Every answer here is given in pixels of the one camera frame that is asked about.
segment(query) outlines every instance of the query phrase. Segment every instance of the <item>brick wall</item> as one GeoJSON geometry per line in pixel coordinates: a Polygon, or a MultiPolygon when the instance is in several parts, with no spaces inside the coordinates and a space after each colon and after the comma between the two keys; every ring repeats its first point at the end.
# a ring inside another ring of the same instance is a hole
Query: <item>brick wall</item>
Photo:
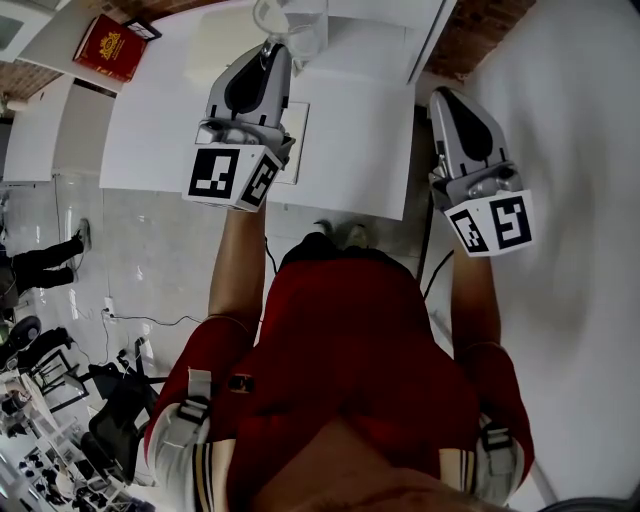
{"type": "Polygon", "coordinates": [[[58,76],[55,71],[34,64],[0,61],[0,94],[26,99],[58,76]]]}
{"type": "MultiPolygon", "coordinates": [[[[154,21],[177,12],[223,0],[85,0],[122,23],[134,16],[154,21]]],[[[464,81],[536,0],[459,0],[426,69],[464,81]]],[[[0,62],[0,93],[26,99],[54,80],[57,73],[16,61],[0,62]]]]}
{"type": "Polygon", "coordinates": [[[459,0],[426,70],[464,82],[536,0],[459,0]]]}

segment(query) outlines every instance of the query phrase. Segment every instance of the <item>black cable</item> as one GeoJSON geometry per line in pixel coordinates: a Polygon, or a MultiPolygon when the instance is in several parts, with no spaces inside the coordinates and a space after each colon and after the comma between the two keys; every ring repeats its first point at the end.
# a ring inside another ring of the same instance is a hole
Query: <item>black cable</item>
{"type": "Polygon", "coordinates": [[[87,353],[80,348],[80,345],[76,340],[73,340],[72,343],[76,346],[76,348],[87,358],[87,363],[91,364],[91,358],[87,355],[87,353]]]}
{"type": "Polygon", "coordinates": [[[429,284],[427,285],[427,289],[425,290],[424,295],[422,296],[424,300],[427,300],[427,295],[429,295],[429,291],[431,290],[431,286],[433,285],[433,282],[436,280],[436,276],[438,275],[438,272],[442,267],[444,267],[444,264],[449,260],[449,258],[451,258],[451,256],[453,256],[453,251],[449,251],[447,253],[447,255],[442,259],[442,261],[438,264],[436,269],[433,271],[433,274],[431,274],[431,279],[429,279],[429,284]]]}
{"type": "Polygon", "coordinates": [[[107,342],[104,344],[107,354],[105,355],[104,361],[100,364],[106,364],[109,362],[109,331],[107,330],[107,324],[104,322],[104,314],[101,314],[100,318],[102,318],[102,328],[104,329],[104,333],[107,335],[107,342]]]}
{"type": "Polygon", "coordinates": [[[273,258],[273,255],[271,254],[271,251],[269,250],[269,240],[267,239],[267,237],[264,237],[264,248],[267,251],[267,256],[269,256],[269,258],[271,258],[271,264],[273,265],[273,273],[274,275],[278,273],[278,265],[276,265],[276,260],[273,258]]]}
{"type": "Polygon", "coordinates": [[[422,247],[420,248],[420,259],[418,260],[418,272],[416,273],[416,281],[422,282],[422,273],[424,272],[424,263],[427,261],[427,251],[429,242],[431,241],[431,225],[433,224],[433,197],[429,195],[429,204],[427,205],[427,219],[424,222],[424,235],[422,236],[422,247]]]}
{"type": "Polygon", "coordinates": [[[197,324],[202,323],[202,320],[198,320],[197,318],[193,318],[192,316],[189,316],[189,315],[184,315],[183,317],[179,318],[175,322],[161,322],[160,320],[156,320],[155,318],[151,318],[149,316],[120,316],[120,315],[109,314],[109,318],[113,318],[115,320],[150,320],[151,322],[154,322],[158,325],[162,325],[164,327],[173,327],[174,325],[178,325],[180,322],[182,322],[183,320],[186,320],[187,318],[193,322],[196,322],[197,324]]]}
{"type": "Polygon", "coordinates": [[[82,256],[80,256],[80,263],[78,263],[78,266],[76,267],[76,274],[78,273],[78,270],[80,270],[80,267],[82,266],[82,262],[84,261],[84,255],[85,255],[85,252],[83,252],[82,256]]]}

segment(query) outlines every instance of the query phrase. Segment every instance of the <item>power outlet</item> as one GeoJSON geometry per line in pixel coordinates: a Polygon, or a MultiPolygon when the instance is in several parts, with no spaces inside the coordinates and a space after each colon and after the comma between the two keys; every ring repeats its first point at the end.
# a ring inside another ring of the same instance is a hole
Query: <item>power outlet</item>
{"type": "Polygon", "coordinates": [[[104,298],[104,308],[106,309],[106,311],[104,312],[104,314],[106,316],[111,316],[111,315],[115,315],[116,314],[116,310],[113,307],[113,297],[105,297],[104,298]]]}

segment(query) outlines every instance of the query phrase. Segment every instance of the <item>person in black pants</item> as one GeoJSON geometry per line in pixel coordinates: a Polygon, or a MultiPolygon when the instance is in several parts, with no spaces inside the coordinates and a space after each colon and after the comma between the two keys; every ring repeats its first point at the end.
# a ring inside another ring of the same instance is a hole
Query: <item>person in black pants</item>
{"type": "Polygon", "coordinates": [[[42,251],[29,251],[8,258],[0,256],[0,310],[12,309],[31,288],[54,288],[72,283],[76,277],[74,256],[91,248],[89,221],[80,226],[71,240],[42,251]],[[64,268],[50,270],[68,262],[64,268]]]}
{"type": "Polygon", "coordinates": [[[17,254],[11,260],[18,295],[31,288],[54,288],[72,283],[75,268],[72,258],[91,248],[89,221],[80,220],[80,226],[71,240],[40,251],[17,254]],[[69,261],[66,267],[49,270],[69,261]]]}

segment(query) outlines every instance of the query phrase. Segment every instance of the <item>strap buckle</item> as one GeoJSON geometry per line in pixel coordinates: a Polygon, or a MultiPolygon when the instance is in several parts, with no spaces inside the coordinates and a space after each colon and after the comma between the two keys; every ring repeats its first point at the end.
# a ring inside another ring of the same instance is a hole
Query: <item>strap buckle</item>
{"type": "Polygon", "coordinates": [[[209,417],[210,412],[211,404],[209,399],[203,396],[195,396],[187,398],[178,406],[176,416],[189,423],[201,426],[204,420],[209,417]]]}
{"type": "Polygon", "coordinates": [[[487,453],[513,446],[513,438],[509,429],[493,421],[482,429],[480,437],[482,438],[482,447],[487,453]]]}

